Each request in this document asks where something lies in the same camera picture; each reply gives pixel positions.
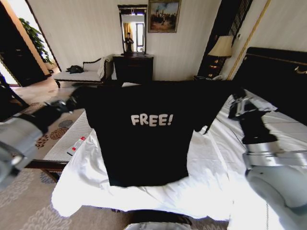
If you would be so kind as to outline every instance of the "potted plant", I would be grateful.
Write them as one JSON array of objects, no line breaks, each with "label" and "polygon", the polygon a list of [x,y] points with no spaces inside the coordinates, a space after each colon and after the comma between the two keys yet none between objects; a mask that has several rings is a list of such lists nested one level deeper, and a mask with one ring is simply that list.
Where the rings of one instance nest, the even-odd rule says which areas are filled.
[{"label": "potted plant", "polygon": [[53,69],[54,63],[52,63],[49,59],[48,52],[45,50],[45,46],[43,45],[43,40],[39,38],[38,35],[41,35],[41,33],[30,26],[30,23],[26,21],[23,18],[19,18],[22,25],[24,26],[24,29],[27,31],[27,34],[29,35],[33,45],[35,46],[36,50],[38,51],[40,57],[42,58],[43,62],[46,64],[47,69]]}]

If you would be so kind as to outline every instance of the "carpet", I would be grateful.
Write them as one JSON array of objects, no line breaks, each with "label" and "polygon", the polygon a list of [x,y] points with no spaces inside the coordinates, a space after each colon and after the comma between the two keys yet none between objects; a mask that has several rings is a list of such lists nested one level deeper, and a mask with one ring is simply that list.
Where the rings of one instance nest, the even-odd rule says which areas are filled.
[{"label": "carpet", "polygon": [[[71,83],[61,83],[60,89],[52,78],[23,88],[13,89],[30,107],[24,113],[32,113],[44,102],[67,99],[75,89]],[[55,143],[78,119],[83,110],[63,116],[49,127],[49,131],[36,142],[36,159],[42,159]],[[123,230],[136,215],[135,211],[113,212],[109,208],[80,208],[69,218],[61,217],[51,205],[55,183],[44,172],[23,169],[5,190],[0,192],[1,230]],[[211,218],[193,219],[193,229],[225,230],[227,221]]]}]

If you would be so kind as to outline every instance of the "black headboard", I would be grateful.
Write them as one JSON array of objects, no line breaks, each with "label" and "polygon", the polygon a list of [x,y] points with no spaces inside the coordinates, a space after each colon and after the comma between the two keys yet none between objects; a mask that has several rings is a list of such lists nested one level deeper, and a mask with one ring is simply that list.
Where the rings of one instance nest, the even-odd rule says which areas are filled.
[{"label": "black headboard", "polygon": [[234,81],[307,126],[306,70],[307,52],[250,47]]}]

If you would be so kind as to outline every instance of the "white wall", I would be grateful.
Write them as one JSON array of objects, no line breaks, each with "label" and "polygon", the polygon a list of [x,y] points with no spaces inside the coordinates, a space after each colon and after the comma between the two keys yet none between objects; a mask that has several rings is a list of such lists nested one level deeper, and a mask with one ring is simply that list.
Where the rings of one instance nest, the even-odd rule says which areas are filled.
[{"label": "white wall", "polygon": [[[253,1],[239,32],[242,39],[235,41],[233,55],[222,69],[223,75],[228,76],[265,2],[266,0]],[[306,0],[271,0],[247,48],[254,46],[307,52],[306,12]],[[241,65],[245,52],[246,50],[231,78]]]},{"label": "white wall", "polygon": [[[196,75],[221,0],[182,0],[177,33],[148,33],[155,80]],[[29,0],[62,68],[123,52],[118,4],[148,0]]]}]

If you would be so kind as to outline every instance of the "black bag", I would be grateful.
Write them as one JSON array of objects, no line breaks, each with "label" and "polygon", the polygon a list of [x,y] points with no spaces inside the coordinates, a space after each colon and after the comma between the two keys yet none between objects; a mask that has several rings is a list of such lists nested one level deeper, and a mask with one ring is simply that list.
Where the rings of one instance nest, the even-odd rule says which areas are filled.
[{"label": "black bag", "polygon": [[82,73],[84,72],[83,68],[81,66],[70,66],[67,68],[66,72],[72,73]]}]

